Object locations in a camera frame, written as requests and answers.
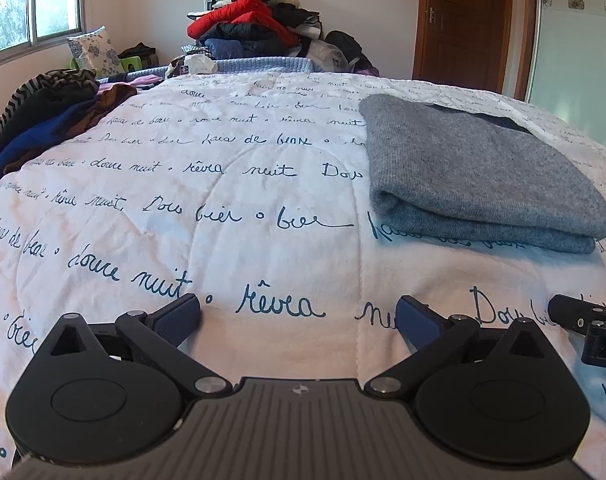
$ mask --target gray knit fabric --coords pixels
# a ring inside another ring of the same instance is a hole
[[[362,100],[372,207],[411,234],[591,253],[606,202],[561,153],[487,116]]]

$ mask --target pile of clothes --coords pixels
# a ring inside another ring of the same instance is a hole
[[[300,43],[262,0],[237,0],[214,10],[192,22],[187,34],[208,47],[215,59],[285,56]]]
[[[126,74],[115,75],[123,78]],[[158,83],[147,77],[100,85],[93,70],[51,70],[12,94],[0,117],[0,178],[64,140],[85,133],[114,108]]]
[[[186,55],[307,57],[326,72],[378,76],[348,34],[335,30],[323,41],[320,14],[301,9],[298,0],[212,0],[211,4],[212,11],[188,14],[194,21],[187,34],[196,44],[182,47]]]

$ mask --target blue clothing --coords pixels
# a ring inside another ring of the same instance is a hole
[[[243,45],[238,40],[217,40],[210,38],[205,40],[205,46],[212,51],[215,59],[239,59],[247,57],[244,54]]]
[[[72,105],[62,114],[38,123],[12,139],[0,153],[0,178],[3,176],[4,168],[18,160],[27,150],[51,148],[60,144],[62,139],[59,134],[66,132],[82,119],[85,111],[95,102],[96,99],[92,99]]]

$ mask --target bed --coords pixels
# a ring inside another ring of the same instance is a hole
[[[490,92],[329,73],[163,82],[0,180],[0,475],[4,404],[59,316],[111,322],[194,292],[204,321],[182,348],[231,381],[368,380],[409,355],[403,294],[483,326],[532,317],[592,407],[576,461],[606,480],[606,369],[547,316],[554,294],[606,304],[606,239],[571,255],[392,229],[369,204],[358,113],[380,92],[512,118],[606,198],[605,148]]]

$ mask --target screw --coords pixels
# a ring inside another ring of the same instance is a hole
[[[222,392],[227,383],[221,377],[201,377],[194,383],[194,387],[203,394],[217,394]]]
[[[372,379],[369,386],[379,394],[392,394],[401,389],[401,381],[393,377],[377,377]]]

